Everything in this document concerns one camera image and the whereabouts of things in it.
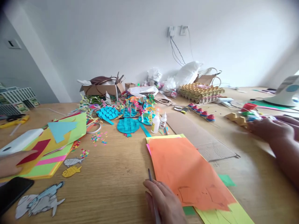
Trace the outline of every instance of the electrical outlet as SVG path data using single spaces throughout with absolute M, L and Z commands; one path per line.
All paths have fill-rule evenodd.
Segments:
M 168 27 L 168 37 L 174 37 L 175 35 L 175 26 Z
M 188 29 L 188 26 L 182 26 L 180 35 L 181 36 L 186 36 L 187 35 L 187 29 Z

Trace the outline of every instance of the black smartphone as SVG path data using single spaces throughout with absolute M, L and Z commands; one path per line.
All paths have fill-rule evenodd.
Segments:
M 15 177 L 0 187 L 0 217 L 34 184 L 34 180 Z

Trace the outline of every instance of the storage box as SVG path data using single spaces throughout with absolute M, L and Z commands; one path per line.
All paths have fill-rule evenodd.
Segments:
M 134 84 L 134 83 L 131 83 L 131 82 L 129 82 L 129 83 L 125 83 L 125 89 L 126 89 L 126 90 L 128 90 L 128 89 L 131 88 L 131 87 L 135 87 L 135 84 Z
M 81 86 L 80 92 L 84 91 L 85 95 L 96 95 L 96 96 L 105 96 L 106 91 L 109 95 L 114 95 L 116 100 L 120 94 L 122 94 L 125 90 L 121 83 L 116 85 L 90 85 L 90 86 Z

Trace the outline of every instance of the bottle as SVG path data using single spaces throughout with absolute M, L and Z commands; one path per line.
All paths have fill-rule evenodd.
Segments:
M 167 121 L 167 116 L 166 116 L 166 112 L 165 112 L 165 114 L 163 114 L 161 121 L 160 121 L 160 125 L 159 125 L 160 129 L 163 130 L 165 128 L 166 121 Z
M 152 121 L 152 133 L 157 133 L 159 131 L 159 124 L 160 124 L 160 118 L 159 116 L 155 116 Z
M 107 93 L 107 91 L 106 91 L 106 101 L 108 104 L 111 104 L 110 95 L 109 95 L 109 93 Z

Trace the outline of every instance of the small bottle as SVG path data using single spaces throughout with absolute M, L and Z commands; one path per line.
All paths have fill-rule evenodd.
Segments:
M 107 93 L 107 91 L 106 91 L 106 101 L 108 104 L 111 104 L 110 95 L 109 95 L 109 93 Z
M 163 130 L 165 128 L 166 121 L 167 121 L 167 116 L 166 116 L 166 112 L 165 112 L 165 114 L 163 114 L 161 121 L 160 121 L 160 125 L 159 125 L 160 129 Z
M 152 121 L 152 133 L 157 133 L 159 131 L 159 124 L 160 124 L 160 118 L 159 116 L 155 116 L 153 118 L 153 121 Z

